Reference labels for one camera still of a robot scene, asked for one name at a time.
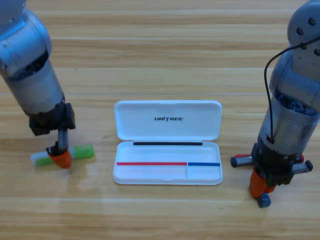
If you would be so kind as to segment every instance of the open case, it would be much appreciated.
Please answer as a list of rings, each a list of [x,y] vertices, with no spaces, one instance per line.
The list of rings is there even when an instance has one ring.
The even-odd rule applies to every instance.
[[[113,179],[127,185],[217,185],[222,106],[214,100],[128,100],[114,106]]]

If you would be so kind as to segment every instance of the green marker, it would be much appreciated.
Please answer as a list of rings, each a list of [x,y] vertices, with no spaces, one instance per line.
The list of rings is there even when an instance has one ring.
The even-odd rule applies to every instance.
[[[70,146],[69,152],[72,156],[72,159],[91,158],[95,155],[95,150],[92,144]],[[33,153],[30,159],[33,165],[36,167],[54,164],[46,151]]]

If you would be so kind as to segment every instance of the unitree logo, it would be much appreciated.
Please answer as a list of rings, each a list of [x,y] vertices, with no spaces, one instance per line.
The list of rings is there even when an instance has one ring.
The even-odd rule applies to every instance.
[[[155,117],[154,120],[156,121],[182,121],[184,118],[183,117]]]

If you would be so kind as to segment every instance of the wooden table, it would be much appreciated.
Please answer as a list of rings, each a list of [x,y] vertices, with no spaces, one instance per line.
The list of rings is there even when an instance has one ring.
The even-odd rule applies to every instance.
[[[70,144],[96,157],[72,169],[35,168],[57,133],[35,137],[0,82],[0,239],[316,240],[320,236],[320,131],[305,150],[314,170],[270,194],[248,187],[250,153],[267,110],[263,68],[288,46],[305,0],[28,0],[53,43],[52,64],[76,114]],[[129,186],[113,181],[120,100],[217,100],[224,179],[217,186]]]

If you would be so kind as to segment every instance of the robotic arm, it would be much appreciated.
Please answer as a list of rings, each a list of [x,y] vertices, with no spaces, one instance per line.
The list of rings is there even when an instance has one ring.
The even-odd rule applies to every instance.
[[[254,165],[250,191],[261,208],[270,205],[268,193],[277,185],[313,169],[303,152],[320,119],[319,16],[320,0],[310,0],[293,14],[287,28],[290,49],[271,75],[272,98],[257,143],[251,154],[230,160],[234,168]]]
[[[0,75],[29,117],[35,136],[58,130],[46,151],[61,168],[69,168],[68,130],[75,114],[50,63],[52,45],[43,23],[26,8],[26,0],[0,1]]]

